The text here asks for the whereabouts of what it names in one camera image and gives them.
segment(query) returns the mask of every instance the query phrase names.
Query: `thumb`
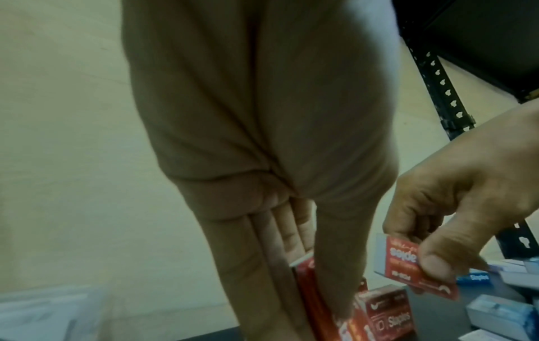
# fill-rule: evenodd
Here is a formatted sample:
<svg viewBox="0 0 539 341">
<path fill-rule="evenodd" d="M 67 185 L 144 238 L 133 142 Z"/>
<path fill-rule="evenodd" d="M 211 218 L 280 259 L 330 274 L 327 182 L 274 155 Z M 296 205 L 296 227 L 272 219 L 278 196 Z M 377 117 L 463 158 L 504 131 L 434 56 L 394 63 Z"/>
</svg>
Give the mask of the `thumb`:
<svg viewBox="0 0 539 341">
<path fill-rule="evenodd" d="M 430 277 L 454 282 L 470 268 L 487 270 L 479 256 L 485 244 L 505 225 L 496 223 L 478 211 L 457 212 L 419 246 L 419 264 Z"/>
</svg>

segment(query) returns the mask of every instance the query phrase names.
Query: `red packaging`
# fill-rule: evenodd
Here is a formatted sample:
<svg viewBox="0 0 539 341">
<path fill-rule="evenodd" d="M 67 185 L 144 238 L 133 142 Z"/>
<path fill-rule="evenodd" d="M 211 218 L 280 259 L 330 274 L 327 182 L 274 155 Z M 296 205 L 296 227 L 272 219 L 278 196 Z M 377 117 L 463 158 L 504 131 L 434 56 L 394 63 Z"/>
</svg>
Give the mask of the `red packaging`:
<svg viewBox="0 0 539 341">
<path fill-rule="evenodd" d="M 388 285 L 358 294 L 354 305 L 365 314 L 376 341 L 393 341 L 415 331 L 404 288 Z"/>
<path fill-rule="evenodd" d="M 341 321 L 333 316 L 318 292 L 314 259 L 300 263 L 294 270 L 310 325 L 318 341 L 376 341 L 359 306 L 354 305 L 354 317 L 348 321 Z M 367 282 L 363 280 L 358 292 L 367 290 Z"/>
<path fill-rule="evenodd" d="M 456 284 L 429 278 L 417 264 L 418 245 L 385 234 L 376 237 L 374 271 L 384 277 L 423 289 L 426 292 L 456 300 L 459 289 Z"/>
</svg>

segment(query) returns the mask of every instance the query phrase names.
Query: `hand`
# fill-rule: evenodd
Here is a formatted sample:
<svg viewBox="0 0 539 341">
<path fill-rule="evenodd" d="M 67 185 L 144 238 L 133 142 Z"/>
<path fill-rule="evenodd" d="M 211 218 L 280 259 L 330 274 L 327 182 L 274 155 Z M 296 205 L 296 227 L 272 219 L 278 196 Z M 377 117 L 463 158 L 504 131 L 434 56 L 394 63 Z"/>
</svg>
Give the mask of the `hand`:
<svg viewBox="0 0 539 341">
<path fill-rule="evenodd" d="M 138 111 L 204 231 L 244 335 L 312 341 L 289 268 L 313 248 L 312 201 L 319 289 L 347 317 L 374 211 L 397 174 L 391 2 L 123 8 Z"/>
<path fill-rule="evenodd" d="M 479 252 L 488 240 L 538 208 L 535 100 L 461 135 L 399 177 L 383 229 L 421 242 L 424 271 L 454 281 L 485 267 Z"/>
</svg>

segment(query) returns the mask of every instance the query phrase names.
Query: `beige wall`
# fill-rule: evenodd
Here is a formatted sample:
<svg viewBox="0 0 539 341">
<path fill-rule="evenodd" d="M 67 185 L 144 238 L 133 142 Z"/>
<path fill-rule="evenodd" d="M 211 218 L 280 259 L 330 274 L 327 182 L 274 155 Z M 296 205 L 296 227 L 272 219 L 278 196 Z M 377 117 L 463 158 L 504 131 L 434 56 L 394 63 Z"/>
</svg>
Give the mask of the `beige wall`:
<svg viewBox="0 0 539 341">
<path fill-rule="evenodd" d="M 0 0 L 0 290 L 104 285 L 116 340 L 231 326 L 207 245 L 135 113 L 119 24 L 112 0 Z M 404 171 L 447 137 L 403 52 L 395 128 Z M 478 122 L 516 105 L 447 71 Z M 499 257 L 495 243 L 485 253 Z"/>
</svg>

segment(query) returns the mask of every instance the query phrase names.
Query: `person's right hand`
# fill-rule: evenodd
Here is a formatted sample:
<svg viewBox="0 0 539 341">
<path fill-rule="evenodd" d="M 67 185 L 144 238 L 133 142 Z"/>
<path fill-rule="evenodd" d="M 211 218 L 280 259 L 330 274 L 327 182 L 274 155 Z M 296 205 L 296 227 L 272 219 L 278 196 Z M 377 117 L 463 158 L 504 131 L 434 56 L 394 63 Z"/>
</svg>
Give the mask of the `person's right hand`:
<svg viewBox="0 0 539 341">
<path fill-rule="evenodd" d="M 463 134 L 403 174 L 383 229 L 421 242 L 424 271 L 454 281 L 469 268 L 484 267 L 479 252 L 489 239 L 538 208 L 535 100 Z"/>
</svg>

